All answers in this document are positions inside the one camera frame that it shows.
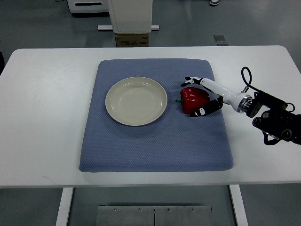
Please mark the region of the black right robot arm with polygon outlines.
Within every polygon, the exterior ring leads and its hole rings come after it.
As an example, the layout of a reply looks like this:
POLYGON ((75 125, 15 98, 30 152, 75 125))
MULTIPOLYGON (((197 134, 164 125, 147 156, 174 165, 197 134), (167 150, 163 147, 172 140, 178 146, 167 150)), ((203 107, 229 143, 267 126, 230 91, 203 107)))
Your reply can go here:
POLYGON ((250 118, 252 125, 263 133, 266 145, 276 145, 279 141, 301 144, 301 116, 294 114, 295 106, 285 102, 251 85, 252 74, 248 67, 241 69, 241 75, 246 84, 246 93, 253 89, 254 97, 247 99, 240 109, 250 118))

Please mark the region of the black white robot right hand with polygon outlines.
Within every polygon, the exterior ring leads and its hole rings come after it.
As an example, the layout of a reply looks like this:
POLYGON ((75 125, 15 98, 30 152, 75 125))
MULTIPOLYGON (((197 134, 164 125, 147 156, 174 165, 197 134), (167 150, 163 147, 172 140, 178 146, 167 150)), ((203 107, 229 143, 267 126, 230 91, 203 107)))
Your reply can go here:
POLYGON ((210 101, 194 113, 191 113, 190 117, 210 115, 220 110, 223 104, 231 105, 238 113, 246 113, 249 105, 251 104, 252 98, 245 92, 232 92, 230 89, 208 78, 185 77, 185 79, 186 81, 181 84, 181 87, 185 87, 190 84, 198 84, 218 96, 217 99, 210 101))

